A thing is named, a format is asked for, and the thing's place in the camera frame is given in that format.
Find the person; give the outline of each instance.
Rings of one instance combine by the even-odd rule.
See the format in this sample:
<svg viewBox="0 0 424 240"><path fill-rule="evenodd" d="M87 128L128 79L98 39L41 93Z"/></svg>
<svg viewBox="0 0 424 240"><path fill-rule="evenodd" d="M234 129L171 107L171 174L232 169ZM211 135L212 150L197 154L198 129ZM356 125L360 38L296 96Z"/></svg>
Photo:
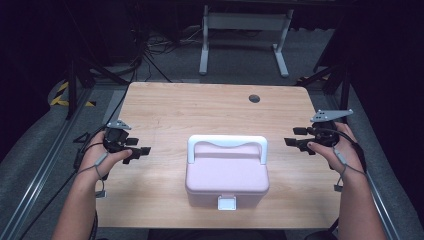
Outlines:
<svg viewBox="0 0 424 240"><path fill-rule="evenodd" d="M336 123L336 126L338 131L345 133L356 142L348 125ZM131 150L110 153L101 164L95 167L96 162L106 152L101 144L103 138L104 132L96 134L87 148L52 239L87 240L89 238L96 211L96 182L106 175L117 162L131 155ZM340 137L339 142L333 148L314 142L308 143L308 147L327 159L330 166L339 172L343 179L338 238L341 240L386 239L367 177L351 142ZM346 159L346 164L340 161L334 149L337 149Z"/></svg>
<svg viewBox="0 0 424 240"><path fill-rule="evenodd" d="M336 123L337 130L357 142L347 124ZM386 239L377 208L359 157L352 143L344 137L332 147L309 142L308 148L327 159L330 166L341 174L343 190L340 200L338 239ZM346 164L334 153L337 149Z"/></svg>

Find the white handle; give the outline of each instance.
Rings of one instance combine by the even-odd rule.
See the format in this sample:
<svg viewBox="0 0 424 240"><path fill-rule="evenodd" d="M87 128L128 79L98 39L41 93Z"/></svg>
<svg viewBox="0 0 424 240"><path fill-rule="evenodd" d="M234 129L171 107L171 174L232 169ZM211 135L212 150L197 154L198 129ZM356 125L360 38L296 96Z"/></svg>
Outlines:
<svg viewBox="0 0 424 240"><path fill-rule="evenodd" d="M194 163L194 146L198 142L208 142L220 147L237 147L246 143L259 143L261 145L261 164L266 164L268 141L262 136L239 135L193 135L188 139L187 162Z"/></svg>

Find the pink box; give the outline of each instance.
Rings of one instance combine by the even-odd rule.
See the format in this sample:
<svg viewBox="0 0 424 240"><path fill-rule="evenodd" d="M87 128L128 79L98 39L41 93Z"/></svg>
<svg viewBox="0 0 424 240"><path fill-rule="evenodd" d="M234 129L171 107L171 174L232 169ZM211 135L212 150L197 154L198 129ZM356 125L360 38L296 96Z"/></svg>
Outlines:
<svg viewBox="0 0 424 240"><path fill-rule="evenodd" d="M269 190L267 140L261 136L193 135L186 190L194 207L254 208Z"/></svg>

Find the wooden table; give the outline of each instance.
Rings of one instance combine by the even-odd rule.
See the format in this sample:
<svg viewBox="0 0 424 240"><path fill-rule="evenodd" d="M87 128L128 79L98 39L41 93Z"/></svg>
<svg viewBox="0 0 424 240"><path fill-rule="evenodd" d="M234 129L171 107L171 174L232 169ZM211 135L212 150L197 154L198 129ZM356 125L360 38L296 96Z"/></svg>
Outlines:
<svg viewBox="0 0 424 240"><path fill-rule="evenodd" d="M252 103L256 94L260 102ZM100 227L328 228L338 217L338 174L321 156L287 147L293 127L315 114L300 87L132 83L120 119L150 155L118 163L97 200ZM270 190L254 209L196 208L185 190L187 140L193 134L261 135L268 140Z"/></svg>

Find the hazard tape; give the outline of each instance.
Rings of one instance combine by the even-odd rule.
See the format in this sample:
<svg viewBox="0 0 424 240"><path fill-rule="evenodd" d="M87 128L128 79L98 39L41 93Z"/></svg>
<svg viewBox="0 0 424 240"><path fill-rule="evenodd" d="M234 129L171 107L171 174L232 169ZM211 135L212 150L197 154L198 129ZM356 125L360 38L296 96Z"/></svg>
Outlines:
<svg viewBox="0 0 424 240"><path fill-rule="evenodd" d="M69 101L62 100L62 95L65 92L65 90L68 88L69 83L68 80L64 80L62 85L60 85L59 89L56 92L55 97L53 98L52 102L50 103L51 106L53 105L60 105L60 106L69 106ZM96 101L88 101L85 103L86 107L95 107Z"/></svg>

